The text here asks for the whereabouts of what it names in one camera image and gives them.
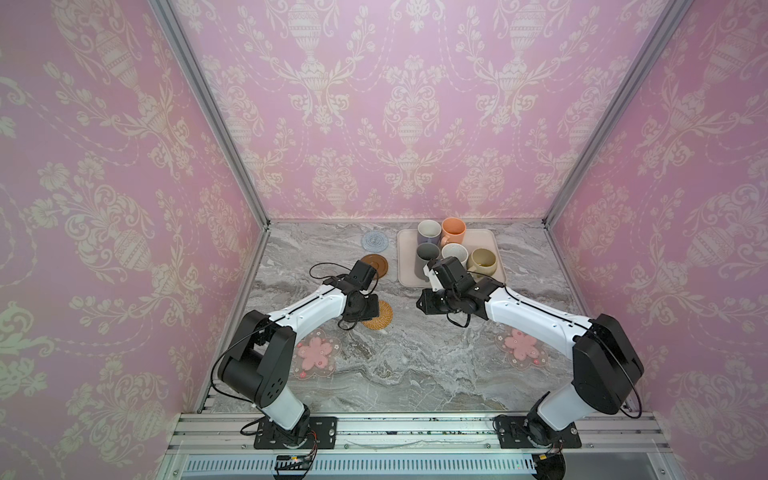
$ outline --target white robotic arm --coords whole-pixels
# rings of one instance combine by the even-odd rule
[[[536,337],[573,360],[573,379],[541,397],[528,413],[531,440],[550,445],[572,422],[594,411],[614,414],[644,372],[629,339],[613,317],[574,315],[526,298],[490,277],[475,282],[456,258],[433,260],[432,285],[417,307],[428,315],[465,313],[504,323]]]
[[[293,305],[266,315],[252,310],[240,321],[218,376],[278,425],[280,441],[299,445],[307,436],[310,410],[286,385],[294,346],[315,328],[341,316],[356,323],[379,315],[379,298],[363,294],[376,270],[358,261],[349,273],[333,276]],[[263,354],[254,345],[268,343]]]
[[[546,446],[559,432],[599,411],[619,411],[643,374],[643,366],[616,319],[597,319],[562,312],[508,290],[492,278],[475,282],[449,257],[426,268],[431,289],[416,306],[427,315],[465,313],[513,326],[535,336],[573,360],[572,381],[542,396],[525,418],[533,443]],[[376,271],[358,261],[350,273],[330,277],[314,293],[281,310],[243,317],[229,349],[222,355],[218,376],[252,401],[276,427],[284,445],[299,445],[308,435],[310,411],[286,386],[294,346],[329,319],[358,322],[379,315],[376,295],[363,294]],[[263,354],[254,345],[269,343]]]

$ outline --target white speckled mug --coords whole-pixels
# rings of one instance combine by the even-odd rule
[[[443,258],[456,257],[459,262],[462,263],[464,268],[467,267],[467,259],[469,258],[469,252],[466,247],[460,243],[449,243],[444,246],[440,252]]]

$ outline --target pink damask wallpaper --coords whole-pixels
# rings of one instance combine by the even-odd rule
[[[766,119],[768,2],[697,0],[555,226],[694,480],[765,476]]]
[[[667,0],[174,0],[268,214],[542,217]]]
[[[146,2],[0,16],[0,478],[154,478],[260,232]]]

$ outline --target beige mug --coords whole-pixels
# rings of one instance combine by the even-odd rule
[[[467,259],[467,271],[470,273],[482,273],[492,276],[498,268],[496,255],[487,248],[478,248],[474,250]]]

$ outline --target brown coaster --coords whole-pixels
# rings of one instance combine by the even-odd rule
[[[379,280],[381,280],[382,277],[385,276],[389,271],[389,263],[386,261],[386,258],[377,253],[365,255],[360,260],[362,262],[368,263],[370,266],[376,269],[376,272],[379,274]]]

